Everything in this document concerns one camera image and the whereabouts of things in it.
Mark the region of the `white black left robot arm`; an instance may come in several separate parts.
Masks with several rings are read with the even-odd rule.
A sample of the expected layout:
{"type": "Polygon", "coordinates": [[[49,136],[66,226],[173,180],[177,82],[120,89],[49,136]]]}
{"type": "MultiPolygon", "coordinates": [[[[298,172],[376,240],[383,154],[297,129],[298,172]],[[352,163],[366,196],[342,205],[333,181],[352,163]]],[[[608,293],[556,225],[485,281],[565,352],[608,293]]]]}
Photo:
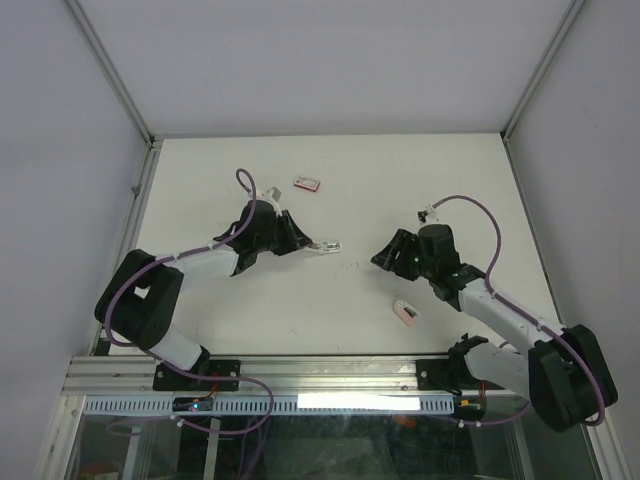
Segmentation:
{"type": "Polygon", "coordinates": [[[193,255],[159,263],[142,249],[130,251],[99,298],[94,316],[134,347],[172,364],[184,386],[198,388],[208,380],[210,353],[173,325],[179,295],[243,273],[263,252],[283,256],[312,244],[287,210],[278,212],[264,200],[248,202],[239,220],[193,255]]]}

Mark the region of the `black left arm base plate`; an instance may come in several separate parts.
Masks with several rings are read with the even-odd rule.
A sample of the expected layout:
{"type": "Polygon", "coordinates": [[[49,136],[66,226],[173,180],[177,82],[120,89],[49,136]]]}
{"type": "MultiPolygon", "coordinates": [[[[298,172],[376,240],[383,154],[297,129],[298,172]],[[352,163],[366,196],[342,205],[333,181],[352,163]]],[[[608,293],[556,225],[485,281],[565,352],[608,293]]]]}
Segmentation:
{"type": "Polygon", "coordinates": [[[178,373],[166,363],[156,367],[153,390],[159,392],[204,392],[216,388],[217,391],[235,392],[239,388],[239,360],[207,358],[200,360],[189,370],[192,375],[206,376],[205,380],[178,373]]]}

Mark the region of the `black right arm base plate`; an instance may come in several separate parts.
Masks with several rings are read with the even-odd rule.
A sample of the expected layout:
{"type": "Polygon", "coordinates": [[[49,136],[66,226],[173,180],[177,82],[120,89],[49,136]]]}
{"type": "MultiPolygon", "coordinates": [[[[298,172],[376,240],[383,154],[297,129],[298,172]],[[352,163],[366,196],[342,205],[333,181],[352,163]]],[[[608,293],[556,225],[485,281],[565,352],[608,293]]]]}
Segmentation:
{"type": "Polygon", "coordinates": [[[452,393],[455,385],[450,378],[448,359],[419,359],[415,362],[419,391],[442,390],[452,393]]]}

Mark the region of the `white stapler magazine part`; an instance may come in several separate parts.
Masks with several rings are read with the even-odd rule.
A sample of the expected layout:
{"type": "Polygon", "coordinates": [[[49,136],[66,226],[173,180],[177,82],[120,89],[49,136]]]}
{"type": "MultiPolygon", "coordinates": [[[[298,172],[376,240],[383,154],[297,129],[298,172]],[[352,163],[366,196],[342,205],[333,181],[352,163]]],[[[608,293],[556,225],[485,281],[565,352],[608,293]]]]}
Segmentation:
{"type": "Polygon", "coordinates": [[[312,243],[307,250],[321,255],[334,254],[342,250],[342,245],[340,242],[321,241],[312,243]]]}

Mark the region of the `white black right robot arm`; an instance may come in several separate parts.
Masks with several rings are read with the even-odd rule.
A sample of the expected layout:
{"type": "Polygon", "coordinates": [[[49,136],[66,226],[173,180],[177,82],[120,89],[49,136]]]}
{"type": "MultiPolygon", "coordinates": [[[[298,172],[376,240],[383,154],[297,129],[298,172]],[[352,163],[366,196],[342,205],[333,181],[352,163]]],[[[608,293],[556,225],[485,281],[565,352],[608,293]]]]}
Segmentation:
{"type": "Polygon", "coordinates": [[[408,281],[423,278],[435,296],[506,341],[499,347],[465,337],[448,351],[448,378],[459,387],[487,381],[533,407],[552,430],[597,426],[618,392],[595,334],[586,326],[553,326],[489,286],[487,273],[461,261],[452,229],[430,224],[399,229],[371,262],[408,281]]]}

